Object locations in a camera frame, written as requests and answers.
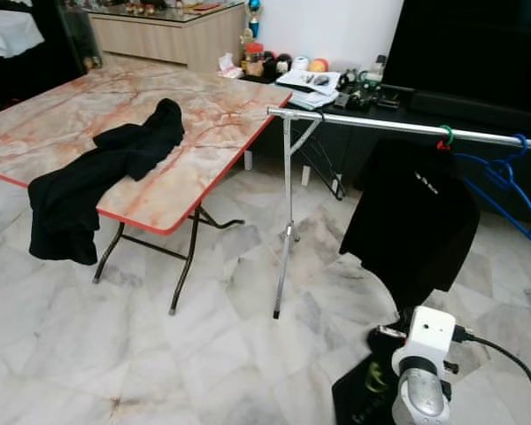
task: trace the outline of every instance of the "black television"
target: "black television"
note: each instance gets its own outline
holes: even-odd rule
[[[531,0],[404,0],[383,84],[416,110],[531,132]]]

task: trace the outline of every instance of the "black shirt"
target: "black shirt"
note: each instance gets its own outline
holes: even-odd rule
[[[380,141],[340,253],[362,260],[397,308],[449,290],[478,227],[480,211],[452,156],[435,147]]]
[[[183,138],[181,108],[163,99],[142,126],[126,124],[94,138],[96,149],[27,188],[34,210],[29,252],[40,259],[96,263],[96,204],[122,177],[141,180]]]

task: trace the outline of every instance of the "metal table leg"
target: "metal table leg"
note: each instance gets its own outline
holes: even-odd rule
[[[230,226],[233,226],[234,224],[244,224],[245,222],[244,220],[231,220],[224,224],[219,224],[201,205],[199,205],[195,209],[195,213],[193,215],[190,215],[189,218],[193,220],[193,227],[191,228],[189,252],[187,255],[183,255],[178,252],[169,251],[165,248],[161,248],[160,246],[156,246],[153,243],[148,243],[140,239],[136,239],[133,236],[123,235],[125,225],[124,223],[120,223],[118,226],[118,230],[116,231],[116,234],[114,235],[113,239],[108,245],[108,248],[106,248],[106,251],[104,252],[104,255],[101,258],[100,262],[98,263],[98,267],[96,268],[95,277],[93,279],[93,282],[94,283],[99,282],[100,276],[104,270],[106,261],[108,260],[108,257],[110,256],[110,254],[112,253],[112,251],[114,250],[114,248],[116,247],[116,244],[118,243],[120,239],[126,239],[130,242],[138,243],[140,245],[151,248],[152,250],[162,252],[164,254],[175,257],[177,259],[182,259],[183,261],[185,261],[185,265],[183,266],[183,269],[181,271],[181,276],[179,278],[179,281],[177,281],[177,286],[175,287],[175,292],[173,293],[173,300],[171,302],[171,307],[169,308],[169,314],[173,316],[175,314],[175,310],[177,309],[177,303],[179,302],[179,296],[181,295],[181,290],[183,289],[183,285],[185,284],[185,280],[187,279],[187,274],[189,273],[189,269],[191,267],[191,264],[193,262],[193,257],[195,255],[196,236],[198,234],[199,223],[203,223],[213,228],[223,229],[223,228],[229,228]]]

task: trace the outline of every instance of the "clothes rack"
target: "clothes rack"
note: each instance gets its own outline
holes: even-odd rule
[[[285,241],[283,244],[283,257],[281,260],[280,279],[275,296],[275,307],[273,309],[273,318],[278,319],[281,309],[281,296],[283,294],[283,284],[287,272],[289,260],[289,246],[291,240],[298,242],[299,236],[294,229],[293,222],[293,199],[291,189],[291,157],[306,143],[312,132],[320,123],[332,123],[347,125],[353,127],[377,128],[382,130],[394,130],[405,133],[417,133],[421,135],[437,135],[447,137],[450,135],[449,130],[442,127],[422,126],[418,124],[407,124],[404,122],[372,120],[368,118],[346,117],[334,114],[324,114],[319,112],[297,111],[284,108],[268,108],[269,115],[277,116],[283,119],[283,160],[285,168],[285,199],[287,210],[287,226],[285,228]],[[295,143],[291,143],[291,121],[309,120],[311,125],[304,131]],[[492,135],[488,133],[479,133],[466,130],[452,130],[452,134],[457,139],[471,140],[482,143],[492,143],[497,145],[511,146],[519,148],[522,142],[519,138],[507,135]],[[528,140],[528,148],[531,150],[531,140]]]

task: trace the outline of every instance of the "marble floor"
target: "marble floor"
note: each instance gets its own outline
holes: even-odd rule
[[[393,302],[358,260],[337,254],[359,194],[331,198],[295,175],[301,242],[289,263],[281,318],[272,319],[284,228],[282,171],[254,159],[205,200],[177,315],[166,314],[182,263],[120,242],[99,285],[93,267],[27,254],[23,189],[0,182],[0,425],[314,425],[334,423],[331,385],[367,354]],[[102,219],[99,251],[116,223]],[[190,223],[161,238],[186,250]],[[428,305],[456,315],[531,367],[531,243],[484,214],[450,293]],[[531,390],[513,364],[479,345],[452,346],[454,425],[530,423]]]

